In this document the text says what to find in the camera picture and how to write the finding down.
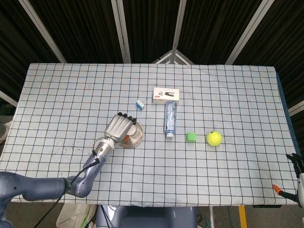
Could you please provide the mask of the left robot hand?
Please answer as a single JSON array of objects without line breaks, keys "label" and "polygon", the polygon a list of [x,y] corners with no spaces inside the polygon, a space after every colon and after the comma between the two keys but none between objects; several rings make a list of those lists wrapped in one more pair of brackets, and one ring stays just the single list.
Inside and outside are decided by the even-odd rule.
[{"label": "left robot hand", "polygon": [[122,112],[119,112],[107,125],[104,135],[105,137],[111,138],[115,143],[121,143],[127,136],[131,126],[135,125],[136,122],[136,118],[128,116],[127,113],[123,114]]}]

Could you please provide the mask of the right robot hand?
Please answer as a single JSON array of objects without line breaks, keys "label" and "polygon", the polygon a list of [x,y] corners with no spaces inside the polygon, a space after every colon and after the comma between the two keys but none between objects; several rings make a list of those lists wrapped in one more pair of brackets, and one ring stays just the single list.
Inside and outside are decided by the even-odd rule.
[{"label": "right robot hand", "polygon": [[297,177],[297,192],[296,194],[291,194],[284,192],[278,186],[273,185],[274,191],[277,195],[282,196],[285,199],[292,200],[298,204],[299,207],[304,207],[304,159],[302,156],[292,153],[286,155],[287,159],[289,159],[293,166],[294,171]]}]

